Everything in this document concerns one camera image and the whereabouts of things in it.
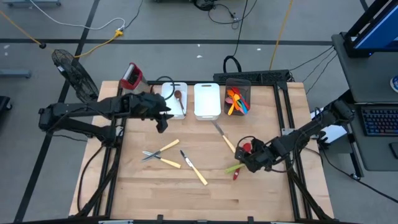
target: wooden table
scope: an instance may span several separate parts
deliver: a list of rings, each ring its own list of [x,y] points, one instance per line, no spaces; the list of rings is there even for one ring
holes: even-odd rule
[[[116,95],[117,82],[103,82],[99,100]],[[307,98],[302,83],[288,83],[295,125],[297,128],[310,121]],[[224,220],[244,221],[253,216],[255,221],[294,221],[287,174],[241,169],[237,180],[224,170],[237,163],[223,138],[209,121],[197,121],[194,114],[193,86],[188,86],[187,117],[168,120],[169,127],[157,133],[155,121],[129,119],[124,135],[118,178],[113,199],[111,218],[154,220],[163,214],[165,220]],[[285,125],[287,116],[284,109]],[[236,144],[243,136],[253,135],[268,141],[280,135],[273,88],[252,86],[251,110],[247,116],[228,116],[221,112],[217,120],[229,140]],[[103,126],[110,121],[96,116],[93,124]],[[164,151],[161,156],[178,162],[176,169],[156,159],[140,162],[142,151],[157,151],[179,139],[180,143]],[[82,166],[99,148],[97,139],[89,139]],[[318,150],[315,141],[308,145]],[[182,149],[208,181],[204,186],[194,171],[185,163]],[[104,150],[92,161],[86,171],[81,191],[84,205],[98,186]],[[315,153],[304,150],[303,168],[307,188],[329,216],[333,216],[321,160]],[[274,166],[284,170],[284,164]],[[301,216],[304,217],[301,194],[297,189]],[[108,193],[103,194],[101,213],[104,212]],[[77,187],[70,214],[75,214]]]

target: fan grille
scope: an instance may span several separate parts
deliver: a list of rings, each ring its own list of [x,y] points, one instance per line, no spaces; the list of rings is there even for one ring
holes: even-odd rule
[[[76,96],[84,103],[97,101],[98,88],[79,61],[66,50],[54,50],[52,60],[57,67],[62,67],[61,75],[75,89]]]

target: knife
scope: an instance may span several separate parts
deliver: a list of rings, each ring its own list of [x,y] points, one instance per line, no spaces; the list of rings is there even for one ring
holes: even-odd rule
[[[143,151],[142,153],[144,153],[145,155],[148,155],[148,156],[151,156],[153,154],[153,153],[147,152],[147,151]],[[178,164],[176,162],[173,162],[173,161],[170,161],[170,160],[167,160],[167,159],[163,159],[159,155],[154,155],[154,158],[156,158],[156,159],[158,159],[158,160],[160,160],[162,162],[165,162],[165,163],[167,163],[170,166],[174,166],[175,168],[178,168],[178,169],[181,168],[180,164]]]
[[[217,122],[216,121],[211,121],[211,122],[214,124],[214,126],[216,127],[218,132],[221,134],[221,136],[224,138],[224,141],[226,142],[228,147],[232,150],[233,153],[235,153],[234,145],[232,145],[232,143],[228,140],[228,138],[225,137],[223,130],[221,130],[221,128],[218,126]]]
[[[164,151],[164,150],[166,150],[166,149],[169,149],[169,148],[175,146],[175,145],[178,144],[179,142],[180,142],[180,140],[176,139],[174,142],[171,142],[170,144],[166,145],[166,146],[163,147],[162,149],[159,149],[157,152],[154,152],[152,155],[147,156],[147,157],[141,159],[141,162],[147,161],[148,159],[150,159],[150,158],[152,158],[152,157],[154,157],[154,156],[160,154],[162,151]]]
[[[207,185],[207,181],[206,179],[199,173],[199,170],[197,170],[193,164],[191,163],[191,161],[188,159],[188,157],[184,154],[184,152],[182,150],[180,150],[182,157],[184,157],[185,162],[187,162],[188,166],[192,167],[193,171],[195,171],[195,173],[197,174],[197,176],[199,177],[199,179],[201,180],[201,182],[206,186]]]

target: wooden spoon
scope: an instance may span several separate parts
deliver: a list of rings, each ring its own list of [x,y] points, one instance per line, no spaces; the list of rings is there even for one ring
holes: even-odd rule
[[[180,90],[175,90],[174,91],[174,97],[179,100],[180,106],[181,106],[181,110],[182,110],[182,114],[184,114],[184,116],[186,116],[187,114],[185,114],[185,112],[184,112],[184,105],[182,105],[182,101],[181,101],[181,98],[182,98],[181,91]]]

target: white box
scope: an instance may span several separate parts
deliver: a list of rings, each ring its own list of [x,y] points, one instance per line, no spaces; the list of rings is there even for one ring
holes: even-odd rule
[[[199,121],[214,121],[221,114],[220,86],[215,83],[198,83],[193,87],[194,114]]]
[[[175,90],[180,90],[181,91],[181,102],[184,107],[184,113],[187,113],[187,94],[188,94],[188,86],[186,83],[182,82],[175,82],[174,83]],[[170,96],[170,94],[173,92],[173,85],[171,82],[166,82],[163,83],[162,85],[162,96],[164,98]],[[174,117],[171,119],[185,119],[184,114],[182,113],[181,110],[181,105],[178,99],[174,97],[170,97],[169,99],[166,100],[166,105],[168,108],[171,110],[167,112],[167,114],[172,114]]]

